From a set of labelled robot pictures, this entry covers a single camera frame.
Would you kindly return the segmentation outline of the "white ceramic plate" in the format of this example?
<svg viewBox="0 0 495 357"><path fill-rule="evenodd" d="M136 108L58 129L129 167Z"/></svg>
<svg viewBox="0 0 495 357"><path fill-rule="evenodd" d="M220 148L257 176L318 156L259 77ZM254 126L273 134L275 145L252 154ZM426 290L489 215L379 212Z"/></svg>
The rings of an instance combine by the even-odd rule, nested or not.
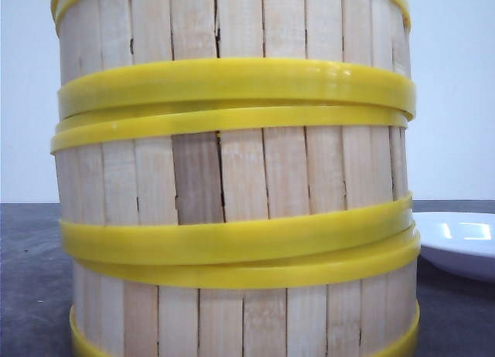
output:
<svg viewBox="0 0 495 357"><path fill-rule="evenodd" d="M421 256L461 277L494 282L494 214L415 212Z"/></svg>

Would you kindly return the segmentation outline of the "bamboo steamer basket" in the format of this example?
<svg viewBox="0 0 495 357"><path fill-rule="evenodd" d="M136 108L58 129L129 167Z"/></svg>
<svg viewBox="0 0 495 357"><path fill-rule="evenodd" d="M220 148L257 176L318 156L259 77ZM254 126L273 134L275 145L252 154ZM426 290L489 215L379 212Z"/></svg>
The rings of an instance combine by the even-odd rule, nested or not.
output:
<svg viewBox="0 0 495 357"><path fill-rule="evenodd" d="M51 0L62 83L168 60L282 57L410 73L406 0Z"/></svg>
<svg viewBox="0 0 495 357"><path fill-rule="evenodd" d="M329 284L262 290L156 287L78 269L77 356L410 356L419 233L329 263Z"/></svg>
<svg viewBox="0 0 495 357"><path fill-rule="evenodd" d="M321 256L414 228L410 197L352 200L341 132L400 129L397 110L247 107L61 122L65 251L95 266L244 266Z"/></svg>

